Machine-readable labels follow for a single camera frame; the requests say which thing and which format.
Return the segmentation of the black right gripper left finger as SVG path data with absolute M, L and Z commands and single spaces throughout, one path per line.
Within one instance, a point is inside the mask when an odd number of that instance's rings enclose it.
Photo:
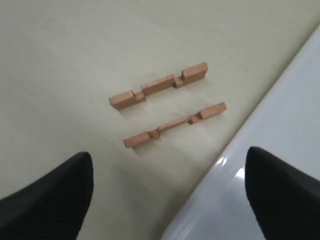
M 2 240 L 77 239 L 94 192 L 88 152 L 79 152 L 0 201 Z

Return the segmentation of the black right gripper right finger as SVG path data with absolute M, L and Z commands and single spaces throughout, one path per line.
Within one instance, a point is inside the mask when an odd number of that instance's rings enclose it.
M 246 197 L 267 240 L 320 238 L 320 182 L 263 148 L 249 148 Z

